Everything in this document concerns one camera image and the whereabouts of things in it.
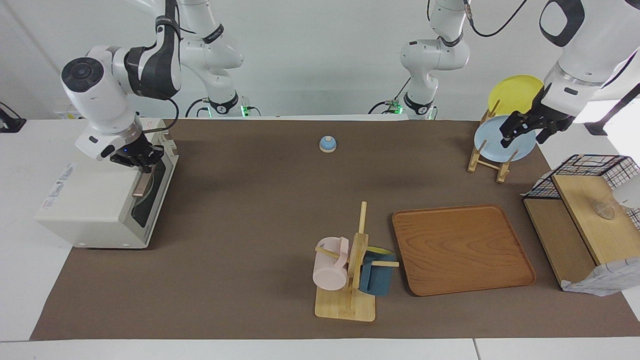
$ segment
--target white wall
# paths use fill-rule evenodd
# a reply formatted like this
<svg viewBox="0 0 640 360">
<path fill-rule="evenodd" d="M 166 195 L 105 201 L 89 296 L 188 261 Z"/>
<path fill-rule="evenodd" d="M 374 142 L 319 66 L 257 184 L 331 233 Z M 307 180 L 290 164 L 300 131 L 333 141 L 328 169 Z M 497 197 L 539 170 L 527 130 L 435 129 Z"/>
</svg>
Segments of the white wall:
<svg viewBox="0 0 640 360">
<path fill-rule="evenodd" d="M 530 0 L 500 35 L 484 39 L 465 25 L 472 51 L 466 68 L 436 72 L 439 118 L 475 119 L 501 79 L 520 73 L 543 78 L 560 54 L 538 29 L 546 0 Z M 405 41 L 435 38 L 426 0 L 217 0 L 226 31 L 246 61 L 232 70 L 237 88 L 265 115 L 364 113 L 393 97 L 408 77 L 399 61 Z M 473 4 L 477 27 L 495 30 L 514 1 Z M 154 20 L 126 0 L 0 0 L 0 100 L 24 116 L 52 117 L 65 95 L 58 72 L 92 46 L 150 45 Z M 184 69 L 176 96 L 182 112 L 205 95 Z M 171 116 L 171 104 L 132 97 L 147 116 Z"/>
</svg>

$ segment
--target yellow plate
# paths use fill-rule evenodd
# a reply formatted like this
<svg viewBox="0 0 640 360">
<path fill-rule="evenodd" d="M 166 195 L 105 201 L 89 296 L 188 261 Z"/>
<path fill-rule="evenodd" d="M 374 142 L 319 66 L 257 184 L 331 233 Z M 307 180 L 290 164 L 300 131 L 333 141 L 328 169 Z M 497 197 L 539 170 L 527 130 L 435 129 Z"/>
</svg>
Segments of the yellow plate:
<svg viewBox="0 0 640 360">
<path fill-rule="evenodd" d="M 531 109 L 531 101 L 536 97 L 544 84 L 531 75 L 515 75 L 506 78 L 495 85 L 489 94 L 489 110 L 495 103 L 500 104 L 495 110 L 496 115 L 510 115 L 518 110 L 525 113 Z"/>
</svg>

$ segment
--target white cloth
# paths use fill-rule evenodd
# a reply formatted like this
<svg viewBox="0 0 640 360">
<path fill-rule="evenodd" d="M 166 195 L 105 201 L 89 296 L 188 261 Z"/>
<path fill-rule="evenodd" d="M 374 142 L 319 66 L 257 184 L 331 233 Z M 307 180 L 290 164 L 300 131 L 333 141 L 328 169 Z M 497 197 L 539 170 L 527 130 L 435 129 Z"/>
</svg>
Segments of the white cloth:
<svg viewBox="0 0 640 360">
<path fill-rule="evenodd" d="M 582 281 L 562 280 L 564 291 L 607 296 L 640 285 L 640 257 L 602 264 Z"/>
</svg>

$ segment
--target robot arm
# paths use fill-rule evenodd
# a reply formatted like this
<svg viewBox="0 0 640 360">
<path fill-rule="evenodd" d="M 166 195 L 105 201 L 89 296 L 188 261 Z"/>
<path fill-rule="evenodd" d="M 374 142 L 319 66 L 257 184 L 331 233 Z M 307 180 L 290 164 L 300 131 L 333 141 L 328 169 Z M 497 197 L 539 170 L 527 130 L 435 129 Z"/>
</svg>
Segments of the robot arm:
<svg viewBox="0 0 640 360">
<path fill-rule="evenodd" d="M 535 129 L 543 143 L 569 128 L 616 66 L 640 46 L 640 1 L 550 0 L 540 29 L 563 53 L 527 113 L 514 112 L 500 127 L 502 146 Z"/>
<path fill-rule="evenodd" d="M 210 104 L 220 114 L 241 114 L 239 97 L 225 69 L 239 67 L 243 56 L 212 14 L 208 1 L 130 0 L 156 16 L 156 42 L 149 47 L 94 47 L 70 61 L 62 83 L 72 104 L 89 120 L 76 141 L 85 154 L 150 172 L 164 154 L 143 134 L 126 94 L 168 100 L 181 86 L 180 63 L 204 82 Z M 180 37 L 180 13 L 198 36 Z"/>
<path fill-rule="evenodd" d="M 243 64 L 236 41 L 213 14 L 209 1 L 179 0 L 183 24 L 195 32 L 180 47 L 181 63 L 202 81 L 209 106 L 220 115 L 242 116 L 236 88 L 226 71 Z"/>
<path fill-rule="evenodd" d="M 436 0 L 431 27 L 436 40 L 415 40 L 404 45 L 402 65 L 411 74 L 404 103 L 416 115 L 425 115 L 430 109 L 438 80 L 432 70 L 456 70 L 469 60 L 469 46 L 462 40 L 465 6 L 462 0 Z"/>
<path fill-rule="evenodd" d="M 94 47 L 65 65 L 61 79 L 71 103 L 89 121 L 76 141 L 85 154 L 150 172 L 164 154 L 143 135 L 125 93 L 167 100 L 180 90 L 179 13 L 175 0 L 164 2 L 150 47 Z"/>
</svg>

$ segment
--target wire basket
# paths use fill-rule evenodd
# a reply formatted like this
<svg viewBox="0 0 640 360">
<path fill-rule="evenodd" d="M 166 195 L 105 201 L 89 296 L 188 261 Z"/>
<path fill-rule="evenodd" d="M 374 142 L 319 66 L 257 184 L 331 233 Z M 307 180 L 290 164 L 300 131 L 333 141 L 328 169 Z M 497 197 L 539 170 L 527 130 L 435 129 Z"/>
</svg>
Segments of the wire basket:
<svg viewBox="0 0 640 360">
<path fill-rule="evenodd" d="M 635 161 L 623 155 L 573 155 L 545 174 L 525 194 L 525 199 L 560 199 L 552 180 L 554 175 L 601 176 L 613 189 L 640 173 Z M 640 230 L 640 209 L 625 208 L 636 229 Z"/>
</svg>

